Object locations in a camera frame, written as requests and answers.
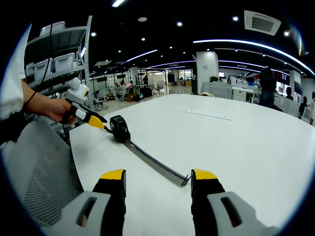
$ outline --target pillar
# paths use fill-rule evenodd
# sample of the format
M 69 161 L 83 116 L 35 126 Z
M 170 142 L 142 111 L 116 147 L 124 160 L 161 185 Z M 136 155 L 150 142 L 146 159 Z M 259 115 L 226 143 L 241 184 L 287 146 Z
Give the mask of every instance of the pillar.
M 134 83 L 136 83 L 136 78 L 138 78 L 138 67 L 130 67 L 129 76 L 129 80 L 132 80 Z
M 219 77 L 218 55 L 215 52 L 197 52 L 197 88 L 200 93 L 203 82 L 209 82 L 211 76 Z
M 295 70 L 290 71 L 290 87 L 292 89 L 291 96 L 294 98 L 294 82 L 301 84 L 301 74 Z
M 179 79 L 178 78 L 178 70 L 172 69 L 174 75 L 175 75 L 175 82 Z

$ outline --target human hand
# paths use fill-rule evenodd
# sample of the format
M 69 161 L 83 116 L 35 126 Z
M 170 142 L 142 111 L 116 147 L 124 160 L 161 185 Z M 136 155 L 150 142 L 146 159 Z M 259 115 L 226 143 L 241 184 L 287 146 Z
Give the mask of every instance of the human hand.
M 61 122 L 65 113 L 70 111 L 70 107 L 71 104 L 63 98 L 49 99 L 45 109 L 45 116 L 55 122 Z M 68 123 L 73 124 L 75 120 L 76 117 L 70 115 Z

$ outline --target white cabinet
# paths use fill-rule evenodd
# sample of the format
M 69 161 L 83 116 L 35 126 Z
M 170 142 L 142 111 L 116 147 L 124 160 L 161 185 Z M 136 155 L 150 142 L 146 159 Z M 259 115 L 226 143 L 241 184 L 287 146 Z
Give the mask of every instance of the white cabinet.
M 234 98 L 233 99 L 237 100 L 237 101 L 245 102 L 246 101 L 246 92 L 242 91 L 242 90 L 234 89 Z

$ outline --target plastic storage box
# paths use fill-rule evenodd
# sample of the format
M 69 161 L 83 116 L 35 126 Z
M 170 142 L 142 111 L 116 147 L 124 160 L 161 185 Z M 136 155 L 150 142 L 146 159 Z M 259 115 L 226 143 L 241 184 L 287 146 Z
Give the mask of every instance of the plastic storage box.
M 34 76 L 35 76 L 35 80 L 41 80 L 44 77 L 44 73 L 47 67 L 47 63 L 48 63 L 48 59 L 43 60 L 39 63 L 36 63 L 34 65 Z M 53 59 L 49 58 L 49 64 L 48 64 L 48 68 L 47 68 L 47 72 L 46 72 L 46 76 L 51 74 L 53 69 Z
M 74 61 L 74 53 L 69 53 L 69 54 L 54 58 L 56 72 L 71 68 L 73 61 Z
M 51 27 L 51 25 L 48 25 L 48 26 L 45 26 L 44 28 L 42 28 L 39 36 L 49 35 L 50 34 L 50 27 Z M 52 28 L 51 32 L 55 32 L 57 30 L 62 30 L 64 28 L 65 28 L 64 21 L 56 22 L 56 23 L 53 23 L 53 28 Z
M 34 75 L 34 62 L 31 62 L 26 66 L 26 76 Z

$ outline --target cardboard box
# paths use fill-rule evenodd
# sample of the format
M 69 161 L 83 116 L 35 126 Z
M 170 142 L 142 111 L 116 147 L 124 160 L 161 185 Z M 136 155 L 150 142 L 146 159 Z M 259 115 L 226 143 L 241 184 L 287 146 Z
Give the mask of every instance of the cardboard box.
M 137 93 L 132 93 L 132 94 L 128 94 L 127 99 L 128 102 L 133 102 L 134 101 L 134 97 L 138 95 Z

